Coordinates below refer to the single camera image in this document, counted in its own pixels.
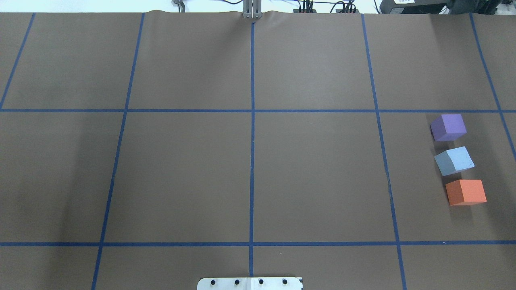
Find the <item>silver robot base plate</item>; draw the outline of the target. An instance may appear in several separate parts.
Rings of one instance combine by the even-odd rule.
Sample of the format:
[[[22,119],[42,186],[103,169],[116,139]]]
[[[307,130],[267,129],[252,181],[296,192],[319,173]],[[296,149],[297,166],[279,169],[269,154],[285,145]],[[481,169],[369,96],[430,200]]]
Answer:
[[[197,290],[302,290],[298,277],[202,278]]]

